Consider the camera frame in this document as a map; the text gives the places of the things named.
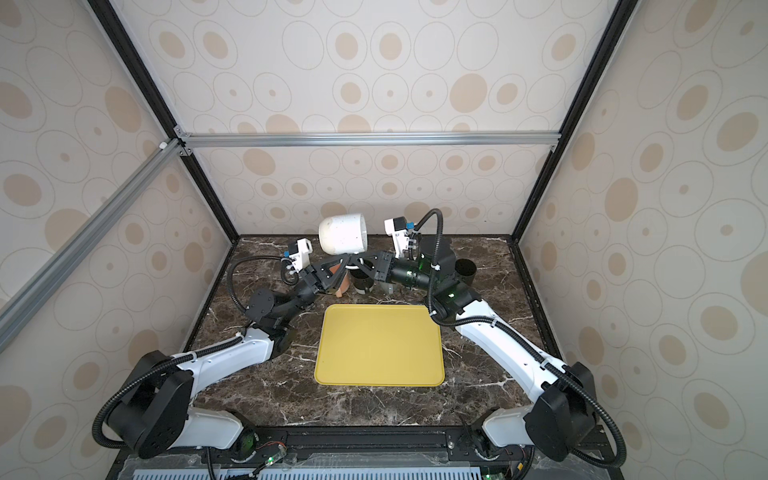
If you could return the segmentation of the peach mug cream base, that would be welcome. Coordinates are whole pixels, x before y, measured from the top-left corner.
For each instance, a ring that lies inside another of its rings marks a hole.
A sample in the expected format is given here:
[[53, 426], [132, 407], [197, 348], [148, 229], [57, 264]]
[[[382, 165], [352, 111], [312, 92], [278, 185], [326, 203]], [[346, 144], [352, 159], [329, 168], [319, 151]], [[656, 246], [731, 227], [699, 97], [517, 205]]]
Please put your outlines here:
[[344, 294], [349, 290], [350, 284], [351, 284], [351, 281], [349, 278], [349, 274], [345, 273], [337, 291], [335, 292], [335, 296], [337, 298], [343, 297]]

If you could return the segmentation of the black mug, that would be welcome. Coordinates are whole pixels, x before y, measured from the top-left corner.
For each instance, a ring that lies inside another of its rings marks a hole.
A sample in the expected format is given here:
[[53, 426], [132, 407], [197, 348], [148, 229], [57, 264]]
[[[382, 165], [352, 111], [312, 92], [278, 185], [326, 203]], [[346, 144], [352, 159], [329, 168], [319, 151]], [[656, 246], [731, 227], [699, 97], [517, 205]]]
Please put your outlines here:
[[477, 274], [477, 265], [469, 259], [458, 259], [455, 262], [455, 273], [459, 279], [468, 286], [471, 286], [474, 282]]

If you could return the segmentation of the speckled beige mug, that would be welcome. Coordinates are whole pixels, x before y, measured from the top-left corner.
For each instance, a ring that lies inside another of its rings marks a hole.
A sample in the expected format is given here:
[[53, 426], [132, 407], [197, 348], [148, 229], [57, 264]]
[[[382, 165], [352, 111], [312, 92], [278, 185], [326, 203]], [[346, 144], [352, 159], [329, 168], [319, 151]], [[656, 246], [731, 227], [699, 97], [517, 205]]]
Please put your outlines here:
[[323, 219], [318, 237], [322, 250], [328, 255], [358, 254], [368, 248], [366, 220], [360, 213]]

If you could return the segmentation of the black-green mug white base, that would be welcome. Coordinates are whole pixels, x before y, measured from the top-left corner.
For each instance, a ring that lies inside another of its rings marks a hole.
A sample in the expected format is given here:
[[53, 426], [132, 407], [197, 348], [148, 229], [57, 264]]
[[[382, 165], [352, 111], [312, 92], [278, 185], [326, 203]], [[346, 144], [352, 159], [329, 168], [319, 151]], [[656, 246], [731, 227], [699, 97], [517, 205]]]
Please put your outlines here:
[[349, 274], [352, 286], [358, 294], [369, 294], [372, 291], [375, 281], [365, 272], [360, 269], [355, 269], [350, 270]]

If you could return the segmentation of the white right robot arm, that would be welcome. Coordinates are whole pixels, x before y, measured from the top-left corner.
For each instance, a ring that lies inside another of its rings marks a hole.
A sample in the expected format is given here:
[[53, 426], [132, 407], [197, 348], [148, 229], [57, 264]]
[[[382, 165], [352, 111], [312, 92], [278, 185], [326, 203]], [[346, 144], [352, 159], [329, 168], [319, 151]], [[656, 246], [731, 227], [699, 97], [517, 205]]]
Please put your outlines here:
[[474, 342], [528, 396], [530, 405], [499, 408], [469, 427], [479, 455], [494, 459], [510, 446], [532, 446], [554, 461], [573, 455], [603, 469], [625, 463], [626, 442], [597, 401], [591, 371], [544, 352], [505, 322], [473, 289], [476, 266], [456, 258], [447, 243], [413, 260], [386, 251], [354, 252], [345, 265], [375, 281], [424, 291], [433, 321]]

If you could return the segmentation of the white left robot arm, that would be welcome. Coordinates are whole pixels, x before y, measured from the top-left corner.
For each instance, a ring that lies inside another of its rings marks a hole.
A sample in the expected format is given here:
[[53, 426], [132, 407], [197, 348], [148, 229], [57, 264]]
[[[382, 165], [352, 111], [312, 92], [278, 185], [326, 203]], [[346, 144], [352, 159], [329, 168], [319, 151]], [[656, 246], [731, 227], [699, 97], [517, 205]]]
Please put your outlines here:
[[123, 385], [96, 414], [91, 435], [97, 445], [127, 448], [142, 459], [174, 448], [227, 450], [238, 461], [253, 455], [258, 436], [240, 414], [195, 406], [207, 387], [284, 353], [293, 334], [291, 320], [317, 296], [336, 291], [350, 257], [332, 256], [300, 270], [290, 292], [252, 292], [237, 309], [247, 323], [234, 337], [197, 351], [144, 355]]

